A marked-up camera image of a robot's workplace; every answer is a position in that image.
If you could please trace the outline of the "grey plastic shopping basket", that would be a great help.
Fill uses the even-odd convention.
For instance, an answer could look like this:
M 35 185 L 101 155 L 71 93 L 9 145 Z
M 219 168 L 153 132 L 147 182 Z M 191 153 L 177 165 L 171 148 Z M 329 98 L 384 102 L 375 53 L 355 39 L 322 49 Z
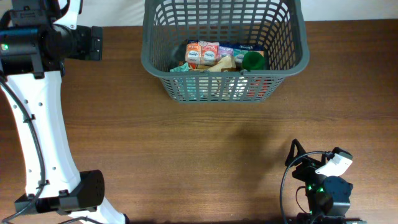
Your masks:
M 304 70 L 300 0 L 146 1 L 141 62 L 180 103 L 260 102 Z

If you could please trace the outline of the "teal white wipes packet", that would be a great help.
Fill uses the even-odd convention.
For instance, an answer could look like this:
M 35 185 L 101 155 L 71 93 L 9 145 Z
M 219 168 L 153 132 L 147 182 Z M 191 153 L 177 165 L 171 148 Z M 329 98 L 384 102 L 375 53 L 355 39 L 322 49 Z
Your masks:
M 182 100 L 194 101 L 198 99 L 196 80 L 194 77 L 187 76 L 187 72 L 191 71 L 188 62 L 182 62 L 181 65 L 171 68 L 169 72 L 178 73 L 178 77 L 174 78 L 176 85 L 177 95 Z

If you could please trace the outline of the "green lid jar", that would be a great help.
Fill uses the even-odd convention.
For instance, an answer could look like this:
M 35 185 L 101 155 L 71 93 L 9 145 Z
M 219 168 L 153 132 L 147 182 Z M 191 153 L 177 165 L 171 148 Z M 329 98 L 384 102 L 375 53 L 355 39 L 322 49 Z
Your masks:
M 247 71 L 262 70 L 265 62 L 264 56 L 259 52 L 248 52 L 243 57 L 242 68 Z

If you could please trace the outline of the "multicolour tissue multipack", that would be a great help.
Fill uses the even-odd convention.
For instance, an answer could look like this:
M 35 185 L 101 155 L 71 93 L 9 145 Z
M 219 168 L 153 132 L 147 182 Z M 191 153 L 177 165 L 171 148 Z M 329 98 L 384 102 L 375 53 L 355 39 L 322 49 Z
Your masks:
M 230 55 L 241 65 L 244 55 L 248 52 L 259 52 L 264 56 L 264 48 L 260 45 L 187 40 L 185 61 L 195 65 L 215 65 L 222 57 Z

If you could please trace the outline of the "beige paper bag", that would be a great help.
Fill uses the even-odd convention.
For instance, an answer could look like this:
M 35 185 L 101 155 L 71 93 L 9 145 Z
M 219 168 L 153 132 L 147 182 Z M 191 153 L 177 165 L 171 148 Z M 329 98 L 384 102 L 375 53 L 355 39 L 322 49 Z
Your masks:
M 215 65 L 196 65 L 194 71 L 198 72 L 235 72 L 236 62 L 233 56 L 222 57 Z M 202 98 L 212 98 L 220 95 L 221 77 L 199 78 L 199 92 Z

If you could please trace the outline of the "silver top tin can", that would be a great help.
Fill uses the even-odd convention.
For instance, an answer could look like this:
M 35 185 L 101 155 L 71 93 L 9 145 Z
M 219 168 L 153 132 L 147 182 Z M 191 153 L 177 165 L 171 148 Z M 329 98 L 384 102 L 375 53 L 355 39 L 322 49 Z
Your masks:
M 247 84 L 248 80 L 245 77 L 239 77 L 237 80 L 233 81 L 229 85 L 232 96 L 234 98 L 242 97 Z

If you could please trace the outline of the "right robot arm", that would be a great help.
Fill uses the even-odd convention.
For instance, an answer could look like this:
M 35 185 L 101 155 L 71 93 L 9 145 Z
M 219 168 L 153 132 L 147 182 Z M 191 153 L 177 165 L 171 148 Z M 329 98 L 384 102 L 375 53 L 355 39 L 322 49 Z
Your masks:
M 283 190 L 290 168 L 292 177 L 304 183 L 302 188 L 309 211 L 302 211 L 293 223 L 347 223 L 345 214 L 351 206 L 349 197 L 353 184 L 341 176 L 353 162 L 353 156 L 340 147 L 332 151 L 306 152 L 297 139 L 292 141 L 285 161 L 286 170 L 280 185 L 280 210 L 284 223 L 290 223 L 284 213 Z

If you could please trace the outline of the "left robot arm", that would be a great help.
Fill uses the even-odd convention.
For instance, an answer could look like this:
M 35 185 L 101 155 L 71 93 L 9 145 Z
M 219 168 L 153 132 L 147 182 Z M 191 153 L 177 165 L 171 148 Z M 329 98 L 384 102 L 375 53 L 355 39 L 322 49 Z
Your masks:
M 102 56 L 103 30 L 78 25 L 82 8 L 81 1 L 13 1 L 1 18 L 1 91 L 26 169 L 15 216 L 55 212 L 70 222 L 128 223 L 106 199 L 102 172 L 77 169 L 63 120 L 64 61 Z

